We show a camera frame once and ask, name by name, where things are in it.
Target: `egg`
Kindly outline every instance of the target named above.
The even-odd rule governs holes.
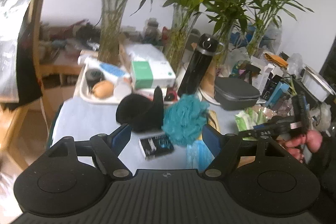
[[[92,88],[92,93],[99,99],[105,99],[113,95],[114,84],[104,80],[95,84]]]

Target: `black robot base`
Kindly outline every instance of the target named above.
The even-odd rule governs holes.
[[[14,194],[24,213],[13,223],[333,221],[333,213],[323,208],[335,204],[320,192],[317,178],[268,136],[243,141],[206,125],[203,140],[215,159],[203,173],[138,170],[132,176],[118,159],[130,134],[124,124],[89,141],[58,141],[17,178]],[[237,168],[247,155],[255,155],[255,161]],[[91,156],[96,168],[79,162],[78,156]]]

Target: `black water bottle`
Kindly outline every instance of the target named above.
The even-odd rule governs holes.
[[[218,41],[209,34],[202,34],[191,57],[189,66],[177,91],[182,94],[194,94],[215,55]]]

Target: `gray zippered case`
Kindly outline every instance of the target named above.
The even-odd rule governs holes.
[[[254,106],[260,97],[259,91],[239,78],[216,77],[215,100],[226,110],[239,110]]]

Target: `metal bolt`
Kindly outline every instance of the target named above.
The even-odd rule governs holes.
[[[113,171],[113,175],[117,178],[124,178],[129,175],[129,172],[125,169],[117,169]]]
[[[208,169],[205,171],[205,174],[208,177],[216,178],[219,177],[222,174],[222,172],[220,172],[218,169]]]

